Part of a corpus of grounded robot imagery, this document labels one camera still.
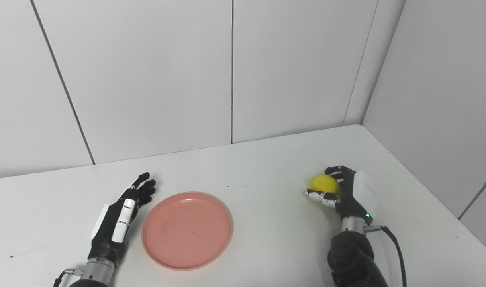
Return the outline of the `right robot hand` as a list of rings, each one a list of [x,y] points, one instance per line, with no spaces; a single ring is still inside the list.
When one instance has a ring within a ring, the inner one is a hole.
[[[327,167],[323,174],[311,178],[304,194],[334,209],[340,220],[361,218],[369,226],[374,221],[378,205],[373,185],[367,173],[337,165]]]

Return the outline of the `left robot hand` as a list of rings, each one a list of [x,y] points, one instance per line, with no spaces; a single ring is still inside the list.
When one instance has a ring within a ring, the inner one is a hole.
[[[118,265],[126,254],[126,233],[139,209],[152,201],[156,181],[147,171],[140,174],[107,208],[94,238],[88,259],[104,258]]]

